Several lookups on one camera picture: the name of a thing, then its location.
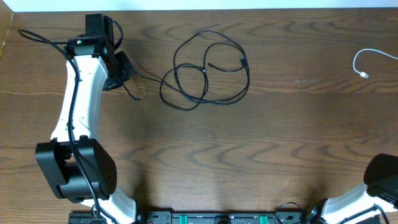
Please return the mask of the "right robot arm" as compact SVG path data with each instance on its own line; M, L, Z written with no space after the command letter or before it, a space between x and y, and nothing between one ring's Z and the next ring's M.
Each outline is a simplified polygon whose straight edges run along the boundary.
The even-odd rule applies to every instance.
M314 206L302 223L359 223L397 211L397 156L378 154L368 164L363 182L343 195Z

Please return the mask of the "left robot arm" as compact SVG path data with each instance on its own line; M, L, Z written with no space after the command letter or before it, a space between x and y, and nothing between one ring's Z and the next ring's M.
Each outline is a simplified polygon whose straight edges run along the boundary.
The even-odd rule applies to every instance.
M135 72L114 41L118 23L104 14L85 17L85 33L70 39L67 85L58 123L35 158L53 194L90 208L88 223L139 223L137 203L119 187L116 164L98 142L101 96L124 86Z

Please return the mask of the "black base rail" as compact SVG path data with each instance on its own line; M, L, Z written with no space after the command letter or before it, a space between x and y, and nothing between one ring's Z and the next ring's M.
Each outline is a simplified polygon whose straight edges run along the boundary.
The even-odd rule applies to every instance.
M306 214L298 211L276 211L274 213L175 213L170 211L151 211L144 213L138 210L132 224L304 224L328 223L313 211ZM101 218L93 218L89 213L70 213L68 224L101 224L124 223L117 221L110 213L101 209Z

